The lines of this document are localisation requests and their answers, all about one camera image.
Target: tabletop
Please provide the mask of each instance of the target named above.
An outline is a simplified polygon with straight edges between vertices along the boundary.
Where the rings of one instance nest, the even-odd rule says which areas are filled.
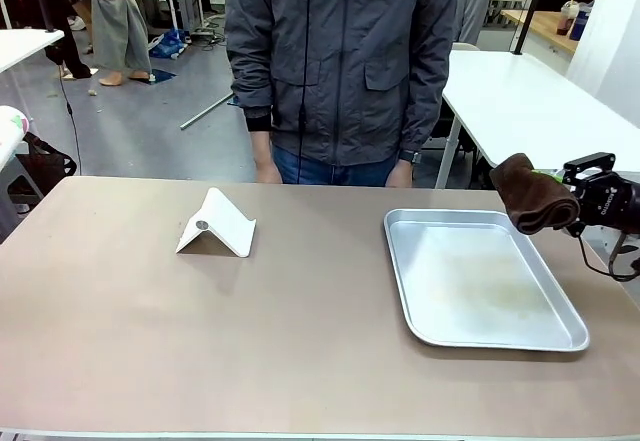
[[[313,438],[640,433],[640,312],[584,266],[568,236],[534,242],[590,330],[582,355],[430,347],[410,333],[384,215],[500,209],[495,193],[222,185],[258,220],[250,257],[211,238],[176,255],[209,187],[68,179],[0,245],[0,392],[11,400],[0,404],[0,426]]]
[[[43,29],[0,30],[0,73],[63,36],[62,31],[49,33]]]
[[[453,51],[444,97],[496,166],[525,153],[537,169],[600,151],[615,170],[640,173],[640,129],[536,58]]]
[[[527,10],[521,9],[503,9],[502,14],[511,21],[524,24],[527,18]],[[560,36],[556,33],[558,22],[560,21],[560,13],[554,11],[536,11],[533,13],[531,21],[531,31],[549,41],[555,47],[562,49],[564,52],[573,56],[578,49],[578,41],[574,41],[569,36]]]

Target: tray rim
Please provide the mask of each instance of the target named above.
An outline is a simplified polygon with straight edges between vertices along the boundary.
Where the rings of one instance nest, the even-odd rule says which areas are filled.
[[[412,211],[413,212],[438,211],[438,212],[456,212],[456,213],[484,213],[484,214],[490,214],[490,215],[494,215],[494,216],[497,215],[497,216],[499,216],[499,217],[501,217],[503,219],[506,219],[508,221],[508,226],[509,227],[513,227],[513,230],[511,230],[509,228],[506,228],[506,227],[505,227],[505,229],[509,229],[509,231],[510,231],[510,233],[512,235],[520,237],[523,240],[523,242],[527,243],[531,247],[533,252],[535,252],[536,257],[537,257],[538,261],[540,262],[540,264],[542,265],[543,269],[546,271],[548,276],[551,278],[551,280],[553,281],[555,286],[558,288],[558,290],[559,290],[562,298],[564,299],[564,301],[571,308],[571,312],[572,312],[573,316],[577,319],[577,321],[580,323],[580,325],[584,329],[584,332],[585,332],[585,335],[586,335],[585,341],[582,344],[580,344],[580,345],[578,345],[576,347],[572,347],[572,348],[545,349],[545,348],[541,348],[541,347],[520,346],[520,345],[514,345],[514,344],[468,343],[468,342],[465,342],[465,343],[453,343],[453,342],[446,342],[446,341],[443,342],[443,341],[433,340],[433,339],[429,338],[428,336],[425,336],[424,334],[422,334],[415,327],[415,325],[411,321],[411,317],[409,316],[409,308],[407,306],[407,300],[406,300],[406,296],[404,294],[403,286],[402,286],[402,284],[400,282],[400,275],[399,275],[399,272],[398,272],[398,265],[397,265],[397,261],[396,261],[395,251],[394,251],[392,243],[391,243],[391,231],[390,231],[391,224],[389,223],[389,218],[391,216],[393,216],[395,213],[398,213],[398,212],[412,212]],[[389,255],[391,256],[391,263],[393,265],[393,273],[395,275],[396,285],[398,287],[398,296],[400,297],[400,302],[402,304],[402,313],[404,315],[405,322],[407,323],[407,326],[409,327],[409,330],[413,333],[414,336],[416,336],[421,341],[423,341],[423,342],[425,342],[425,343],[427,343],[427,344],[429,344],[431,346],[443,346],[443,347],[449,347],[449,348],[509,349],[509,350],[519,350],[519,351],[543,352],[543,353],[578,353],[578,352],[585,351],[590,346],[590,344],[591,344],[591,335],[589,333],[589,328],[587,327],[586,323],[582,319],[582,316],[580,316],[580,313],[578,313],[578,311],[576,310],[575,306],[573,305],[573,303],[571,302],[571,300],[567,296],[567,293],[565,293],[564,289],[562,288],[562,286],[560,285],[560,283],[558,282],[556,277],[553,275],[553,273],[549,269],[549,266],[547,266],[547,263],[545,262],[544,258],[540,254],[540,252],[536,249],[536,247],[533,244],[533,242],[531,241],[530,237],[518,232],[515,229],[515,227],[513,226],[513,224],[511,223],[511,220],[509,219],[509,217],[505,213],[500,212],[500,211],[487,210],[487,209],[396,208],[396,209],[392,209],[387,214],[385,214],[383,225],[384,225],[385,236],[387,238],[387,246],[389,248]]]

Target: jacket sleeve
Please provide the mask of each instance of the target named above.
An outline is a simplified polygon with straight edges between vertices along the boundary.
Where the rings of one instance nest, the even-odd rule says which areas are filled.
[[[411,26],[409,103],[400,148],[418,151],[440,116],[457,0],[418,0]]]
[[[233,93],[247,117],[269,113],[271,92],[271,0],[226,0],[227,56]]]

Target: jacket pocket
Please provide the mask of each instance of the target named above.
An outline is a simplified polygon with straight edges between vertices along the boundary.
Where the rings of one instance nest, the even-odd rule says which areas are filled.
[[[407,105],[408,77],[408,53],[406,57],[380,57],[365,62],[362,133],[399,136]]]
[[[298,115],[302,104],[302,91],[305,84],[304,62],[296,62],[286,56],[277,56],[271,66],[271,78],[275,93],[274,125],[283,131],[298,131]],[[320,79],[320,61],[309,60],[307,64],[307,131],[313,123],[310,106],[316,95],[316,86]]]

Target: folded brown towel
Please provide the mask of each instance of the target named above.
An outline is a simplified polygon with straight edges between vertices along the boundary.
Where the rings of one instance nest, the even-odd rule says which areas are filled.
[[[524,154],[511,156],[492,170],[490,177],[511,222],[522,234],[564,228],[578,219],[576,198],[551,176],[534,173]]]

